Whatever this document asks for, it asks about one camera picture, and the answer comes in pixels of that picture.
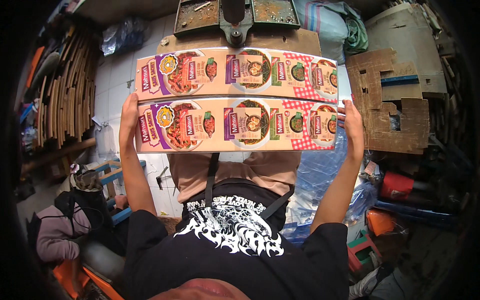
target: wooden workbench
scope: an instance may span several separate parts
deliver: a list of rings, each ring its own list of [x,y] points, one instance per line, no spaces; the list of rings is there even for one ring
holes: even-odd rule
[[[180,50],[229,47],[225,39],[225,33],[221,30],[194,34],[182,38],[167,36],[169,43],[166,46],[158,45],[157,54],[176,52]],[[276,30],[255,31],[249,33],[245,41],[246,47],[270,48],[310,55],[322,56],[318,35],[314,31],[299,30]]]

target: apron strap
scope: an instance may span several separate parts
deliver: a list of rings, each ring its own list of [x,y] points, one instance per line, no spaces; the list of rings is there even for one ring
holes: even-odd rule
[[[215,184],[215,173],[218,169],[218,157],[220,153],[212,153],[212,158],[210,159],[210,165],[208,166],[207,173],[207,186],[205,187],[205,207],[212,207],[213,201],[213,185]]]
[[[262,217],[264,220],[267,220],[271,215],[273,215],[277,209],[279,209],[285,202],[288,201],[288,199],[293,195],[295,192],[295,186],[292,186],[290,188],[290,191],[288,191],[286,194],[281,196],[280,198],[276,199],[275,202],[270,204],[264,211],[260,213],[260,217]]]

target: black t-shirt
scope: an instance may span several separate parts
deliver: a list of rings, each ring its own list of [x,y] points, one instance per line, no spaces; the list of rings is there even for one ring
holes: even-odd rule
[[[278,230],[283,206],[266,221],[258,215],[279,196],[245,183],[214,189],[185,206],[193,217],[168,236],[151,213],[130,216],[125,282],[132,299],[148,299],[194,278],[226,281],[251,299],[347,299],[347,227],[320,225],[294,247]]]

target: tile floor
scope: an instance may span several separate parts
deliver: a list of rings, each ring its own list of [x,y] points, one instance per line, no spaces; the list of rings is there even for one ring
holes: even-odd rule
[[[120,128],[121,107],[127,96],[134,91],[136,61],[139,58],[156,54],[158,43],[164,36],[173,34],[175,15],[169,15],[150,23],[151,35],[143,47],[134,52],[120,56],[101,58],[96,74],[95,117],[101,125],[101,130],[95,130],[96,149],[90,157],[90,162],[103,163],[120,157],[118,134]],[[345,66],[338,67],[340,79],[339,99],[351,99],[350,85]],[[243,161],[250,153],[222,153],[221,161]],[[139,154],[146,161],[144,168],[148,185],[152,191],[155,207],[159,215],[180,217],[182,205],[177,202],[178,190],[171,179],[170,170],[161,178],[162,190],[156,181],[165,167],[168,167],[165,154]],[[117,194],[125,194],[123,180],[114,182]]]

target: stack of wooden strips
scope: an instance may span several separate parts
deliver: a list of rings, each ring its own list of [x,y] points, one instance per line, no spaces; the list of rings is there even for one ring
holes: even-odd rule
[[[40,89],[37,114],[38,146],[56,139],[61,148],[66,140],[82,140],[92,125],[95,74],[102,52],[92,31],[72,26],[59,50],[55,72],[45,76]]]

